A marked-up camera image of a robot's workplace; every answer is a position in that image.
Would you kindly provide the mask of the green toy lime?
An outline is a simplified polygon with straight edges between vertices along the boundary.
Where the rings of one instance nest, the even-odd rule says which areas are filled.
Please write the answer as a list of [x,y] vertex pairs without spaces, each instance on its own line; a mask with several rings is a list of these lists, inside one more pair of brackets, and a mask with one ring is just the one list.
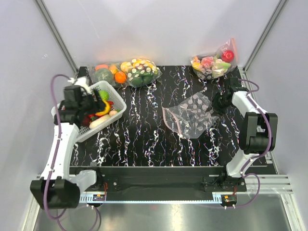
[[100,98],[104,101],[108,101],[109,100],[109,94],[108,92],[104,91],[104,90],[101,90],[99,91],[99,95],[100,95]]

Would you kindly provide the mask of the clear zip top bag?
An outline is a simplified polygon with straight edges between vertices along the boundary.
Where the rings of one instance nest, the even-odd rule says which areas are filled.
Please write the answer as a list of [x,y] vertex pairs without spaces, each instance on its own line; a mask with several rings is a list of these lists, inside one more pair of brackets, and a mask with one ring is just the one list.
[[209,98],[198,92],[177,106],[162,108],[164,123],[182,139],[198,139],[219,119],[210,105]]

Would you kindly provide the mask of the yellow toy pear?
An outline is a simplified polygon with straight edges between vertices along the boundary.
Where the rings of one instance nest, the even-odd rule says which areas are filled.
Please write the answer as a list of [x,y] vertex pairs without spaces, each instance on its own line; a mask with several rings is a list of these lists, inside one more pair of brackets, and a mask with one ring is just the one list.
[[102,107],[99,109],[98,112],[95,113],[95,115],[99,117],[109,114],[111,110],[111,106],[108,101],[102,100],[101,105]]

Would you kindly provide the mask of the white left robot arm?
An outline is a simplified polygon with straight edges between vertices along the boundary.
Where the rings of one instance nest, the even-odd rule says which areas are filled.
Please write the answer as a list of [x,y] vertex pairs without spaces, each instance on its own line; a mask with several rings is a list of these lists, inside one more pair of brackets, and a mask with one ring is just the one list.
[[97,191],[104,179],[97,170],[82,170],[69,176],[70,160],[81,123],[87,112],[95,109],[94,99],[78,85],[64,88],[64,100],[56,105],[54,137],[47,164],[38,180],[31,181],[30,191],[44,210],[76,208],[87,189]]

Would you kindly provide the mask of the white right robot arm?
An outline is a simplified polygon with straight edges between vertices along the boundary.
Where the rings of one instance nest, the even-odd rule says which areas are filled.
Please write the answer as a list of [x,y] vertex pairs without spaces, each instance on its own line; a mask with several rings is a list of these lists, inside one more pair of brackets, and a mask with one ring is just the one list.
[[236,107],[244,117],[239,133],[239,150],[226,164],[223,175],[218,179],[219,187],[229,191],[236,180],[244,178],[253,162],[275,148],[278,116],[264,110],[251,97],[252,91],[242,86],[242,79],[230,77],[225,89],[217,93],[208,109],[213,116],[222,116],[230,106]]

